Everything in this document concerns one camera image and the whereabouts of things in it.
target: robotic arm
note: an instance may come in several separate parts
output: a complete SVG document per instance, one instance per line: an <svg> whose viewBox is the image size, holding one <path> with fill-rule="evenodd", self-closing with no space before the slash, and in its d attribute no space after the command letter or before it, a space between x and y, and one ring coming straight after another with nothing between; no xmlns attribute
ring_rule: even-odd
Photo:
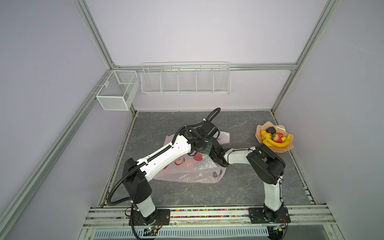
<svg viewBox="0 0 384 240"><path fill-rule="evenodd" d="M203 122L181 127L170 143L154 153L137 161L128 159L124 165L124 177L112 188L107 197L107 205L130 200L133 207L141 213L145 223L152 224L157 209L152 201L152 189L148 182L180 156L201 152L208 154L214 162L223 167L236 163L250 164L264 182L265 189L264 210L261 215L255 214L255 218L264 222L276 222L281 216L287 216L288 221L289 217L281 200L285 162L264 144L248 149L224 149L214 138L218 129L211 122L219 112L220 108L215 109ZM111 202L113 193L121 184L131 198Z"/></svg>

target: wire basket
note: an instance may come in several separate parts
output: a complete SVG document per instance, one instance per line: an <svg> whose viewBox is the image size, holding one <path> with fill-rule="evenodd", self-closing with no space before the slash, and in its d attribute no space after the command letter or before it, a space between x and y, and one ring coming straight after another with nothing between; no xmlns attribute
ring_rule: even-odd
<svg viewBox="0 0 384 240"><path fill-rule="evenodd" d="M229 64L144 67L141 90L144 94L228 94Z"/></svg>
<svg viewBox="0 0 384 240"><path fill-rule="evenodd" d="M104 110L129 110L139 84L136 71L113 70L96 98Z"/></svg>

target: white mesh basket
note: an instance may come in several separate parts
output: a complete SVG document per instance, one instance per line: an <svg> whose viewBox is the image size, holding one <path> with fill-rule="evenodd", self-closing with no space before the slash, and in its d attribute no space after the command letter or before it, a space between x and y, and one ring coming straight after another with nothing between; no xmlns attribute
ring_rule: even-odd
<svg viewBox="0 0 384 240"><path fill-rule="evenodd" d="M104 110L129 110L138 88L136 71L113 70L96 98Z"/></svg>
<svg viewBox="0 0 384 240"><path fill-rule="evenodd" d="M231 92L227 65L146 67L141 74L144 94L212 94Z"/></svg>

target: translucent plastic bag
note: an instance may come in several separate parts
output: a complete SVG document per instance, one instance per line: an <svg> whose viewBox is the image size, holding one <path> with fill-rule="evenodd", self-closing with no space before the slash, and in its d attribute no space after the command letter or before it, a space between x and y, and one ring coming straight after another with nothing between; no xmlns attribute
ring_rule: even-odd
<svg viewBox="0 0 384 240"><path fill-rule="evenodd" d="M166 136L164 145L172 141L173 135ZM217 138L220 144L229 143L229 133L220 131ZM197 153L195 156L187 154L168 164L154 179L171 182L201 182L216 183L225 173L225 167L213 162L206 154Z"/></svg>

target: fruit bowl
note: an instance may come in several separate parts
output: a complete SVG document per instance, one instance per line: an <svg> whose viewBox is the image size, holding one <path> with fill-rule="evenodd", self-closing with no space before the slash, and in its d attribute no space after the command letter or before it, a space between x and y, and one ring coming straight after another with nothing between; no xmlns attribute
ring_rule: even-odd
<svg viewBox="0 0 384 240"><path fill-rule="evenodd" d="M274 125L271 122L266 122L264 125L257 125L257 128L256 128L256 138L259 141L259 143L263 143L262 135L260 133L261 130L266 130L269 127L274 127L276 129L276 132L284 134L284 137L287 137L289 134L291 134L291 133L287 133L285 131L285 127L283 125ZM274 151L274 152L286 152L286 151L288 151L288 150L290 150L290 149L292 149L294 147L293 144L292 144L292 141L293 141L293 134L291 134L291 141L290 141L290 143L287 146L285 146L285 147L271 146L269 148L272 151Z"/></svg>

